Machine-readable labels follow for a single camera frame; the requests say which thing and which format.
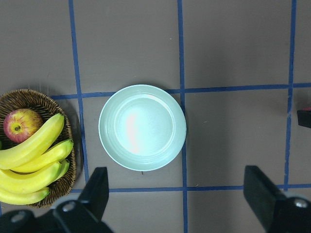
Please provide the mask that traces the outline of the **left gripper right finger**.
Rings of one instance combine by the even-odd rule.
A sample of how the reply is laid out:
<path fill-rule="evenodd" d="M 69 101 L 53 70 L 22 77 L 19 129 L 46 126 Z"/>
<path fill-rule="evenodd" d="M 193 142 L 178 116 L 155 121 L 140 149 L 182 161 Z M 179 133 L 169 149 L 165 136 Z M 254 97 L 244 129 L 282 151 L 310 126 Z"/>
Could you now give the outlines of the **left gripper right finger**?
<path fill-rule="evenodd" d="M 258 166 L 244 168 L 243 195 L 267 233 L 311 231 L 311 201 L 280 190 Z"/>

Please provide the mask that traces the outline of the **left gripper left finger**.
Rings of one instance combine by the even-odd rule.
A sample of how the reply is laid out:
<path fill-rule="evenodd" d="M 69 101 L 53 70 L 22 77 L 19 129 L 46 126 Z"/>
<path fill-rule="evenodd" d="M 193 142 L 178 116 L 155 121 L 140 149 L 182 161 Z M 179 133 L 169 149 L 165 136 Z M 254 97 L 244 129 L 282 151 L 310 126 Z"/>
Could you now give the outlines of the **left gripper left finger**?
<path fill-rule="evenodd" d="M 111 233 L 102 221 L 109 199 L 108 172 L 97 167 L 76 199 L 59 203 L 52 212 L 55 233 Z"/>

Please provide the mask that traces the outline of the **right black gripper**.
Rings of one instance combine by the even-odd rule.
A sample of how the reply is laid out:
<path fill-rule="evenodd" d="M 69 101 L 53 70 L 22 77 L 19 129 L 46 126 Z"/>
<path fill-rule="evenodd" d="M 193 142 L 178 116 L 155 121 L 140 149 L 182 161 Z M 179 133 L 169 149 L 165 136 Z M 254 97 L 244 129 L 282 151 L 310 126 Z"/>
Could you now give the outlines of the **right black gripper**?
<path fill-rule="evenodd" d="M 306 128 L 311 128 L 311 111 L 310 110 L 297 110 L 298 125 Z"/>

